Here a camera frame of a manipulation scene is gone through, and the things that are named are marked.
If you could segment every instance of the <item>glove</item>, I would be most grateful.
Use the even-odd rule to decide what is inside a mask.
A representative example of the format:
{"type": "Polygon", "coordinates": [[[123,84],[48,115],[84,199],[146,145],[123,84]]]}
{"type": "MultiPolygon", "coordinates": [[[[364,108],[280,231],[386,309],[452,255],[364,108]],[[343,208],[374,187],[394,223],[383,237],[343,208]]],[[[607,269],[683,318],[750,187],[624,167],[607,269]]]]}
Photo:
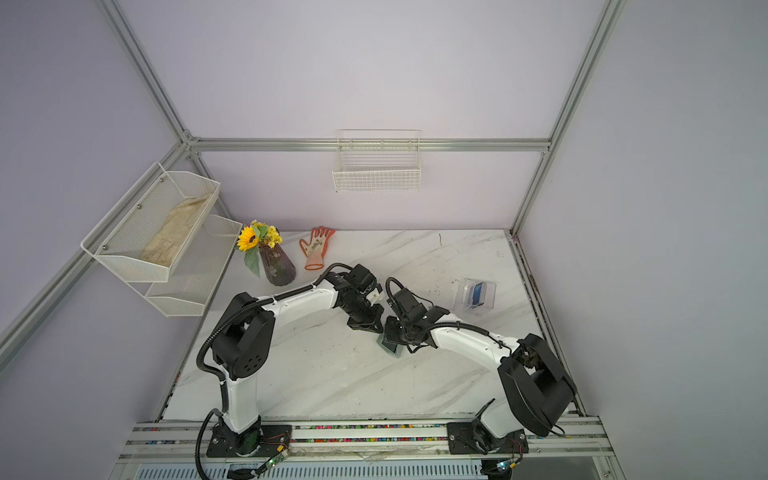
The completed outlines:
{"type": "Polygon", "coordinates": [[[309,243],[306,240],[299,240],[301,250],[306,255],[305,270],[320,270],[325,265],[323,257],[328,250],[328,239],[336,231],[326,227],[317,227],[312,229],[312,236],[309,243]]]}

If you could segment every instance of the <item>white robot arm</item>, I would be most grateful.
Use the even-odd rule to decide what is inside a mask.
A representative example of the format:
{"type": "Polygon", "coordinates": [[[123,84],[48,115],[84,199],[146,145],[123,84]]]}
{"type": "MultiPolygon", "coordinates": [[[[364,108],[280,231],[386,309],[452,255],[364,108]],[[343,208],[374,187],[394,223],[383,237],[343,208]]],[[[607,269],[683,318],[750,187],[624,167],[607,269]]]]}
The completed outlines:
{"type": "MultiPolygon", "coordinates": [[[[351,268],[335,263],[316,282],[299,289],[260,298],[241,293],[232,299],[197,355],[197,366],[220,380],[222,410],[212,411],[208,419],[214,413],[220,417],[214,438],[218,435],[229,445],[230,455],[252,455],[263,442],[255,374],[269,354],[275,324],[336,307],[349,315],[348,326],[378,333],[380,344],[392,353],[399,346],[411,353],[424,346],[443,348],[498,372],[506,400],[490,401],[472,422],[477,452],[493,452],[507,435],[523,428],[548,435],[574,398],[576,387],[543,339],[533,334],[525,339],[501,336],[463,323],[439,306],[427,309],[393,278],[386,280],[385,287],[396,315],[388,317],[386,325],[381,321],[384,308],[377,303],[382,287],[362,265],[351,268]],[[337,266],[349,272],[334,273],[337,266]],[[390,283],[400,290],[392,294],[390,283]],[[213,350],[216,366],[204,362],[208,349],[213,350]],[[528,369],[536,371],[529,374],[528,369]]],[[[199,463],[199,445],[196,455],[199,463]]]]}

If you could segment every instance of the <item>marble table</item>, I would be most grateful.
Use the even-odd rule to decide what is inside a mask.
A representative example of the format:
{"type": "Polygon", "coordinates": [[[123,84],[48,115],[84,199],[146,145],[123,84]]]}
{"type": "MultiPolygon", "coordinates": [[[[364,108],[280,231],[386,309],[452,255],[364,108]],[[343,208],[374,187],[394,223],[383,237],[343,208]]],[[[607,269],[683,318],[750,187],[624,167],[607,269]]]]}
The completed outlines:
{"type": "MultiPolygon", "coordinates": [[[[200,421],[221,407],[216,377],[195,366],[197,351],[236,294],[273,295],[317,278],[318,272],[303,269],[302,237],[309,234],[283,235],[283,249],[298,272],[289,286],[256,277],[243,264],[243,253],[234,253],[164,419],[200,421]]],[[[493,310],[463,319],[505,336],[541,335],[503,230],[337,231],[325,262],[362,263],[379,282],[394,276],[451,310],[463,279],[496,282],[493,310]]],[[[383,304],[382,320],[392,315],[383,304]]],[[[375,333],[351,330],[346,320],[341,309],[333,309],[276,325],[269,359],[257,373],[265,420],[465,418],[491,398],[504,398],[496,372],[432,348],[396,359],[376,344],[375,333]]],[[[213,364],[210,350],[207,362],[213,364]]]]}

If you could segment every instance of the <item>green leaf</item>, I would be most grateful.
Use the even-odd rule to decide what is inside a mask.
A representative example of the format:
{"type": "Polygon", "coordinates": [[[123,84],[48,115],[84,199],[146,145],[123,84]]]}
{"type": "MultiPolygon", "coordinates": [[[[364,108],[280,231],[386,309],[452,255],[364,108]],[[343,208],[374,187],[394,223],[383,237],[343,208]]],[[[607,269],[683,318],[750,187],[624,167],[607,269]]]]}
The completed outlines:
{"type": "Polygon", "coordinates": [[[245,266],[252,271],[256,276],[261,278],[261,269],[259,268],[259,247],[254,247],[245,252],[245,266]]]}

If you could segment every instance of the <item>black cable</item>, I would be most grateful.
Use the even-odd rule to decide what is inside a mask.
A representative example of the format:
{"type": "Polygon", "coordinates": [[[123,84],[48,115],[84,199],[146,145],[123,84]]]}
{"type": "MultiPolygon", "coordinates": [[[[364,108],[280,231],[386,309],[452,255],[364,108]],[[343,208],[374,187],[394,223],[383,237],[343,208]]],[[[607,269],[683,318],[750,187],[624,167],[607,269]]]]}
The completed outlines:
{"type": "Polygon", "coordinates": [[[315,280],[315,283],[313,285],[315,286],[320,285],[320,282],[325,280],[328,274],[331,273],[331,270],[333,270],[337,266],[343,266],[347,270],[352,271],[352,267],[350,267],[349,265],[345,265],[344,263],[331,263],[330,266],[326,268],[325,271],[323,271],[323,273],[320,276],[317,277],[317,280],[315,280]]]}
{"type": "Polygon", "coordinates": [[[313,287],[319,285],[320,282],[325,280],[325,278],[328,276],[330,271],[337,266],[343,266],[348,270],[352,269],[349,265],[345,265],[344,263],[333,263],[328,268],[325,269],[323,274],[320,275],[314,283],[311,283],[310,285],[305,285],[296,290],[291,290],[289,292],[281,293],[280,295],[275,295],[274,297],[269,297],[266,299],[257,300],[255,302],[248,303],[246,306],[244,306],[240,310],[237,310],[235,313],[230,315],[229,318],[224,320],[216,329],[214,329],[213,332],[210,333],[208,338],[205,339],[205,342],[203,342],[203,345],[200,347],[200,351],[197,352],[196,364],[198,369],[203,370],[204,372],[213,373],[219,379],[219,385],[221,388],[221,411],[222,412],[226,413],[230,409],[229,396],[227,395],[227,385],[225,383],[227,381],[227,377],[224,375],[224,372],[222,372],[221,370],[215,367],[212,367],[210,365],[207,365],[205,363],[205,354],[207,353],[210,346],[214,344],[214,340],[216,339],[216,336],[222,333],[224,330],[230,328],[230,326],[232,325],[232,323],[235,322],[235,320],[240,319],[243,315],[250,312],[251,310],[256,309],[258,306],[269,305],[270,303],[286,299],[289,296],[294,296],[294,295],[298,295],[299,293],[310,291],[313,287]]]}
{"type": "Polygon", "coordinates": [[[408,349],[408,353],[416,353],[416,352],[418,352],[420,349],[423,349],[425,346],[429,346],[429,345],[426,345],[426,344],[424,344],[424,345],[419,345],[419,346],[417,346],[417,347],[416,347],[416,348],[414,348],[414,349],[411,349],[411,346],[410,346],[410,345],[406,345],[406,348],[408,349]]]}
{"type": "Polygon", "coordinates": [[[386,290],[387,297],[389,297],[390,300],[395,301],[395,299],[392,298],[392,291],[389,289],[390,282],[397,283],[397,286],[399,286],[401,290],[405,287],[400,283],[400,280],[397,280],[394,276],[391,276],[384,281],[384,290],[386,290]]]}
{"type": "Polygon", "coordinates": [[[427,300],[427,299],[426,299],[426,298],[424,298],[423,296],[418,296],[418,295],[416,295],[416,294],[415,294],[415,293],[413,293],[413,292],[411,292],[411,294],[412,294],[413,296],[415,296],[416,298],[420,298],[420,299],[424,300],[425,302],[429,302],[429,304],[430,304],[430,305],[432,305],[432,306],[435,306],[435,303],[434,303],[434,302],[432,302],[431,300],[427,300]]]}
{"type": "Polygon", "coordinates": [[[210,412],[208,412],[208,415],[206,415],[205,420],[203,420],[203,425],[200,426],[200,431],[197,433],[197,441],[194,444],[194,467],[197,470],[197,474],[202,478],[203,480],[210,480],[208,475],[205,475],[205,471],[203,470],[203,464],[200,462],[200,444],[203,442],[203,434],[205,433],[205,427],[208,426],[208,422],[210,422],[210,417],[216,415],[217,417],[221,418],[223,414],[219,409],[212,409],[210,412]]]}
{"type": "Polygon", "coordinates": [[[487,336],[489,339],[493,340],[499,348],[505,348],[509,350],[509,354],[512,354],[512,348],[508,346],[506,343],[503,343],[502,341],[495,339],[491,336],[491,333],[476,325],[472,325],[471,323],[461,323],[461,322],[437,322],[433,323],[432,325],[426,327],[424,331],[422,332],[422,336],[419,338],[418,342],[422,343],[424,340],[426,340],[427,335],[431,330],[434,329],[441,329],[441,328],[456,328],[456,329],[465,329],[465,330],[471,330],[472,332],[479,333],[481,335],[487,336]]]}
{"type": "Polygon", "coordinates": [[[554,431],[554,430],[552,430],[552,429],[549,429],[549,432],[550,432],[550,433],[554,433],[554,434],[555,434],[555,435],[557,435],[558,437],[566,437],[566,436],[567,436],[567,435],[565,435],[565,430],[563,430],[563,427],[561,427],[560,425],[557,425],[557,424],[555,424],[555,425],[553,425],[553,426],[552,426],[552,428],[554,428],[554,427],[557,427],[557,428],[559,428],[559,429],[560,429],[560,431],[561,431],[562,433],[557,433],[556,431],[554,431]]]}

